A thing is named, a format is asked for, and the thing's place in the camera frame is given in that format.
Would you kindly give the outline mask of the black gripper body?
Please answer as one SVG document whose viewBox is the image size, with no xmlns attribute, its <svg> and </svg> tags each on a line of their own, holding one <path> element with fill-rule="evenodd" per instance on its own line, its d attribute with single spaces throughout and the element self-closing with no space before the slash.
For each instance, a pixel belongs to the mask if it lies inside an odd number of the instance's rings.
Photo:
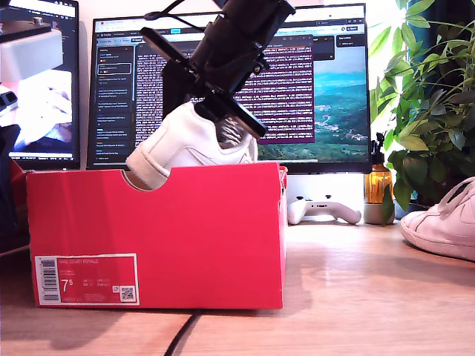
<svg viewBox="0 0 475 356">
<path fill-rule="evenodd" d="M 235 119 L 253 137 L 261 138 L 267 131 L 266 126 L 236 102 L 234 94 L 242 89 L 249 77 L 259 74 L 267 67 L 263 51 L 277 29 L 278 21 L 275 19 L 255 22 L 249 17 L 232 19 L 226 14 L 220 14 L 207 24 L 203 39 L 189 58 L 157 30 L 143 27 L 140 33 L 148 46 L 167 62 L 182 63 L 194 74 L 189 99 L 229 100 L 239 114 Z"/>
</svg>

